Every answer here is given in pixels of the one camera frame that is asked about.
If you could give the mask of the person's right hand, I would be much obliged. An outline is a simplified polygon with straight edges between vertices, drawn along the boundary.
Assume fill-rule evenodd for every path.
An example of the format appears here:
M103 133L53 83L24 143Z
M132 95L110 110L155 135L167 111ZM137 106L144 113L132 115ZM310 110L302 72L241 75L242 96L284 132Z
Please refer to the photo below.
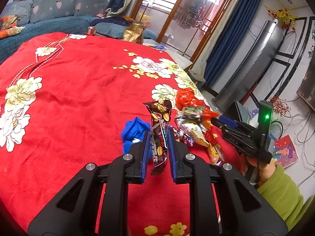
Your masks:
M261 186L264 184L275 172L276 166L273 161L270 161L270 163L266 163L263 161L259 161L255 157L248 156L247 161L252 166L256 167L259 170L259 180L258 180L258 186Z

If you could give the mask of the green sleeved right forearm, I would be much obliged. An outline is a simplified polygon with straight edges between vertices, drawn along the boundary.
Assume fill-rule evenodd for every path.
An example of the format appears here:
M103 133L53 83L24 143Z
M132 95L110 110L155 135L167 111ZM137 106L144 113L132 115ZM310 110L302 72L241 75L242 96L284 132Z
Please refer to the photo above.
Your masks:
M304 201L303 195L294 181L288 176L280 164L275 164L273 175L261 186L258 193L270 204L291 230L307 212L314 201L314 196Z

